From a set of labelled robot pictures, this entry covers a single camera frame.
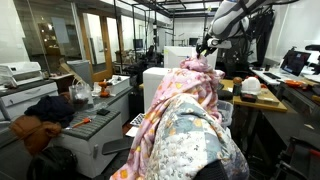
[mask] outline brown jacket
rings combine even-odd
[[[11,131],[24,140],[24,145],[31,155],[41,152],[49,144],[52,137],[61,132],[59,123],[41,122],[36,116],[22,115],[11,125]]]

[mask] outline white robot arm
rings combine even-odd
[[[197,47],[200,54],[207,50],[205,56],[213,53],[217,48],[231,48],[227,39],[241,35],[249,26],[246,17],[258,7],[275,2],[276,0],[224,0],[221,2],[214,19],[210,23],[207,35],[201,47]]]

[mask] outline black bag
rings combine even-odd
[[[48,147],[34,156],[28,172],[28,180],[75,179],[77,158],[69,149]]]

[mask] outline desk lamp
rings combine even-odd
[[[320,52],[320,45],[311,44],[305,47],[305,50],[310,51],[319,51]],[[314,74],[317,75],[320,73],[320,64],[318,64],[314,67]]]

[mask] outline door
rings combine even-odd
[[[112,76],[112,60],[108,34],[107,17],[101,14],[79,12],[85,57],[90,61],[94,82]]]

